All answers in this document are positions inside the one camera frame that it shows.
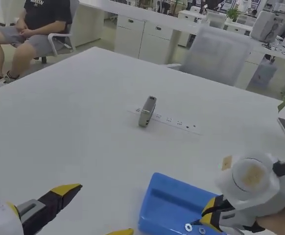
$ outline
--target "silver object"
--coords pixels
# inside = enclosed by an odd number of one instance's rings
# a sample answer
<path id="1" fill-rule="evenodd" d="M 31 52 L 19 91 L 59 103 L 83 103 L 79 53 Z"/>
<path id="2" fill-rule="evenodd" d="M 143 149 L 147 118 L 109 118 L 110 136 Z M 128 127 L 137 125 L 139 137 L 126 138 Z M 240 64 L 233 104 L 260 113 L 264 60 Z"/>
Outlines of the silver object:
<path id="1" fill-rule="evenodd" d="M 144 104 L 141 115 L 139 117 L 138 125 L 141 127 L 146 127 L 149 124 L 149 121 L 152 117 L 153 111 L 156 108 L 157 98 L 149 96 L 146 103 Z"/>
<path id="2" fill-rule="evenodd" d="M 206 234 L 206 230 L 204 228 L 199 228 L 198 230 L 200 234 L 202 235 Z"/>
<path id="3" fill-rule="evenodd" d="M 192 225 L 191 224 L 185 224 L 185 230 L 187 232 L 191 232 L 192 231 Z"/>

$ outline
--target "office floor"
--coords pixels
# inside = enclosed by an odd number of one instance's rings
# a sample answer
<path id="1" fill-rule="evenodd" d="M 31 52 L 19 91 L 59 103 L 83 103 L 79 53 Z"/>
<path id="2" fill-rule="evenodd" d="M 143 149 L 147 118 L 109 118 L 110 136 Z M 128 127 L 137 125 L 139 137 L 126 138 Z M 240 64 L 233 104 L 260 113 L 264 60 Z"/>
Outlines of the office floor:
<path id="1" fill-rule="evenodd" d="M 102 39 L 78 47 L 76 53 L 82 52 L 82 51 L 87 50 L 91 47 L 100 47 L 100 48 L 104 48 L 104 49 L 108 49 L 108 50 L 113 51 L 114 50 L 115 36 L 116 36 L 116 23 L 107 20 L 107 21 L 105 21 L 105 27 L 104 27 Z M 3 50 L 5 53 L 5 63 L 3 66 L 3 72 L 6 72 L 7 70 L 9 70 L 9 68 L 11 66 L 11 62 L 12 62 L 12 58 L 13 58 L 13 54 L 14 54 L 15 49 L 10 45 L 4 45 Z M 183 58 L 184 58 L 186 52 L 187 52 L 186 48 L 179 46 L 176 50 L 174 57 L 173 57 L 173 62 L 174 63 L 181 63 L 183 61 Z M 63 59 L 66 59 L 72 55 L 73 54 L 60 55 L 57 58 L 49 57 L 47 59 L 48 64 L 45 66 L 49 66 L 53 63 L 56 63 L 56 62 L 61 61 Z M 32 66 L 31 66 L 31 69 L 28 71 L 28 73 L 32 73 L 32 72 L 35 72 L 39 69 L 43 69 L 43 67 L 44 66 L 39 61 L 32 61 Z M 262 94 L 265 96 L 269 96 L 272 98 L 277 98 L 277 99 L 281 98 L 281 94 L 279 92 L 278 87 L 269 86 L 269 88 L 263 89 L 263 88 L 260 88 L 260 87 L 254 86 L 254 85 L 249 85 L 247 90 L 249 90 L 251 92 L 259 93 L 259 94 Z"/>

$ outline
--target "gray shorts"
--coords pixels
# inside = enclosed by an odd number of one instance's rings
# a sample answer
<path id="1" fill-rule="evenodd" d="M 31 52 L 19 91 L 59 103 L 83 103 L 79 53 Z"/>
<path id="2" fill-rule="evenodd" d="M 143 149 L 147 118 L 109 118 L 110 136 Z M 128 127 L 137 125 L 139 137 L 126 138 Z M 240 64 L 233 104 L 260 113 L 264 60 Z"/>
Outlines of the gray shorts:
<path id="1" fill-rule="evenodd" d="M 15 26 L 0 27 L 0 32 L 5 37 L 6 42 L 14 47 L 18 47 L 25 41 L 31 44 L 36 49 L 37 57 L 43 57 L 52 53 L 52 47 L 47 35 L 39 34 L 26 39 L 20 35 Z M 56 39 L 53 39 L 53 42 L 57 50 L 63 47 L 63 44 Z"/>

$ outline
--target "black t-shirt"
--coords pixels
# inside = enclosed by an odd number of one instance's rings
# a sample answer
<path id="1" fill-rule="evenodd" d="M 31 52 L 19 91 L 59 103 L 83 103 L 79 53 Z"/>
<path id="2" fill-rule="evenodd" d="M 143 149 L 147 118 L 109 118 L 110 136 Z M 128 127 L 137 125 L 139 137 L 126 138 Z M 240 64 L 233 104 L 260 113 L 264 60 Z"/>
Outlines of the black t-shirt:
<path id="1" fill-rule="evenodd" d="M 67 26 L 72 24 L 70 0 L 26 0 L 25 23 L 31 30 L 41 28 L 56 21 L 66 22 L 65 30 L 59 33 L 68 33 Z"/>

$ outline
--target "chair armrest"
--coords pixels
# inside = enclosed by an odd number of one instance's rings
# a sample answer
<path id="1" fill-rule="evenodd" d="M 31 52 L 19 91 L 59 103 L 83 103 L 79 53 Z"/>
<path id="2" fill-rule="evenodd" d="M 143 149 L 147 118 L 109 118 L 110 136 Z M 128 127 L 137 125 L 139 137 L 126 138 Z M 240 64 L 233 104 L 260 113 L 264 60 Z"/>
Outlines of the chair armrest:
<path id="1" fill-rule="evenodd" d="M 68 33 L 51 33 L 48 35 L 48 39 L 52 39 L 53 37 L 70 37 L 72 36 L 71 34 L 68 34 Z"/>
<path id="2" fill-rule="evenodd" d="M 170 64 L 170 65 L 164 65 L 165 67 L 173 70 L 180 70 L 181 65 L 180 64 Z"/>
<path id="3" fill-rule="evenodd" d="M 72 37 L 71 34 L 67 34 L 67 33 L 51 33 L 51 34 L 48 35 L 48 40 L 49 40 L 49 42 L 50 42 L 50 44 L 51 44 L 51 46 L 52 46 L 52 51 L 53 51 L 54 56 L 57 56 L 57 55 L 58 55 L 58 53 L 57 53 L 57 51 L 56 51 L 56 48 L 55 48 L 55 46 L 54 46 L 54 43 L 53 43 L 53 38 L 54 38 L 54 37 L 69 38 L 69 40 L 70 40 L 70 45 L 67 45 L 67 44 L 65 44 L 65 43 L 63 43 L 63 45 L 64 45 L 65 47 L 69 48 L 69 49 L 72 49 L 73 51 L 76 50 L 75 46 L 74 46 L 73 43 L 71 42 L 71 37 Z"/>

